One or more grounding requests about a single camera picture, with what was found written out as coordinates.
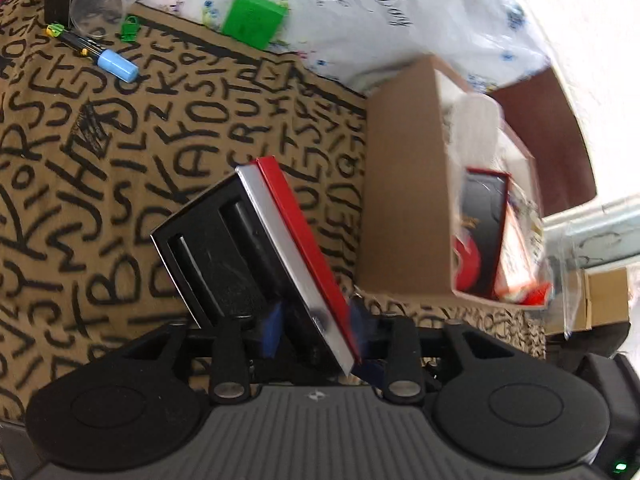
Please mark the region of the green small box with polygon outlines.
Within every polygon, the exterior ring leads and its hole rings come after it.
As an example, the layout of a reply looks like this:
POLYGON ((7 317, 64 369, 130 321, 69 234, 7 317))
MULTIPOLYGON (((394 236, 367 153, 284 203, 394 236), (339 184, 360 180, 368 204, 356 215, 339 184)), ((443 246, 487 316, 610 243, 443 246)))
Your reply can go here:
POLYGON ((287 6, 271 0, 233 0, 221 32, 249 47, 265 50, 287 15, 287 6))

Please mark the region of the black red-edged box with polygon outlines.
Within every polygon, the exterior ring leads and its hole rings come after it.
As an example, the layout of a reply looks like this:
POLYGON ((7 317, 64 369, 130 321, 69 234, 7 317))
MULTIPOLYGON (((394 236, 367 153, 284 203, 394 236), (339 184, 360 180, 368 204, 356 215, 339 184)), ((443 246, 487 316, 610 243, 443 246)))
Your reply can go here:
POLYGON ((462 186, 459 229, 454 237, 454 284, 458 292, 491 299, 500 261, 510 176, 468 169, 462 186))

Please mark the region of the cardboard storage box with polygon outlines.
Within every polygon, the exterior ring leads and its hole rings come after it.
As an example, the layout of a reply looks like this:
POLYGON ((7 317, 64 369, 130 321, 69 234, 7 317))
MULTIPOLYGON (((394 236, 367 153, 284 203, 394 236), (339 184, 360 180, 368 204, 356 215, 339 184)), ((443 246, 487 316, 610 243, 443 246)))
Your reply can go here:
POLYGON ((454 237, 465 171, 504 172, 538 207, 532 154, 501 106, 427 55, 368 99, 366 177, 356 282, 366 292, 439 307, 544 307, 552 278, 544 261, 519 304, 458 292, 454 237))

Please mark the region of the brown cardboard boxes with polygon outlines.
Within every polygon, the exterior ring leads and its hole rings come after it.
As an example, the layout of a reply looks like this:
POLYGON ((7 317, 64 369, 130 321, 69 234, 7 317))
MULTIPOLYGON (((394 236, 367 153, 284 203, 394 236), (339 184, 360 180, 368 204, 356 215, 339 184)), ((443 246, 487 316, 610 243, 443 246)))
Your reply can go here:
POLYGON ((547 336, 570 336, 629 320, 628 271, 578 269, 561 278, 544 318, 547 336))

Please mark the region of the clear plastic container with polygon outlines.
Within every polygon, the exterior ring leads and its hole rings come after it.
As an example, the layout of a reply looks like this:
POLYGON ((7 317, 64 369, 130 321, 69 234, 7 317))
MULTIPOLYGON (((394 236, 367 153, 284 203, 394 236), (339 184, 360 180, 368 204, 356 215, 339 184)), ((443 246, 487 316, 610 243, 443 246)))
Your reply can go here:
POLYGON ((592 327, 587 276, 639 262, 639 196, 595 202, 544 220, 554 297, 544 330, 570 336, 592 327))

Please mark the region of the letter-patterned brown tablecloth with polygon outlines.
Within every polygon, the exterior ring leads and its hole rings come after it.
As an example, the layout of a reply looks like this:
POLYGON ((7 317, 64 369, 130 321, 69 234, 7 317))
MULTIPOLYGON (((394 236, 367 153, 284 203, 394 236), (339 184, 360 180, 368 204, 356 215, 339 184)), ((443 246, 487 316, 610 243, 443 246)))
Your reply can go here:
POLYGON ((137 40, 116 48, 139 67, 128 84, 49 37, 44 0, 2 2, 4 419, 22 420, 55 379, 189 317, 151 234, 265 156, 279 163, 337 283, 372 312, 425 327, 457 318, 544 355, 544 326, 527 310, 432 306, 357 284, 374 92, 360 96, 295 55, 145 6, 138 15, 137 40))

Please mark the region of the blue-capped marker pen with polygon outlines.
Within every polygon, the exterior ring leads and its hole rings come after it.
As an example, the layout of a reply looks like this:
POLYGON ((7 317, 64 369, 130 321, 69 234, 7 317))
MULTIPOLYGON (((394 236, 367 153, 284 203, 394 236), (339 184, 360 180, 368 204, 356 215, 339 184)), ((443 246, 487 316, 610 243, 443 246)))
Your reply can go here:
POLYGON ((133 82, 139 75, 138 66, 133 62, 110 49, 105 49, 87 37, 66 29, 61 24, 48 25, 46 33, 49 37, 62 41, 84 58, 90 58, 101 70, 123 82, 133 82))

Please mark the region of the white floral plastic bag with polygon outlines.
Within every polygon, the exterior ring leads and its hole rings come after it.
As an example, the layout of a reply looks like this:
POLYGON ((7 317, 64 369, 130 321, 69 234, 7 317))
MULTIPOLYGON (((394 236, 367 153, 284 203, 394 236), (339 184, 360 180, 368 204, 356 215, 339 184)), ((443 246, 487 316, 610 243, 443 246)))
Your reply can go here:
MULTIPOLYGON (((138 0, 221 30, 233 0, 138 0)), ((514 0, 270 0, 288 13, 272 52, 363 91, 422 54, 451 65, 480 92, 545 70, 548 55, 514 0)))

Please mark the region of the clear plastic cup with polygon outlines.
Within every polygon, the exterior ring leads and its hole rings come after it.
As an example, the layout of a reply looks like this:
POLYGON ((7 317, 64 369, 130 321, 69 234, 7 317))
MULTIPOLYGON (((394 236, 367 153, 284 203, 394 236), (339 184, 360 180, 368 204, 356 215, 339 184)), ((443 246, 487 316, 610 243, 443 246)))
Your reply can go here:
POLYGON ((119 32, 137 0, 72 0, 70 24, 82 36, 103 40, 119 32))

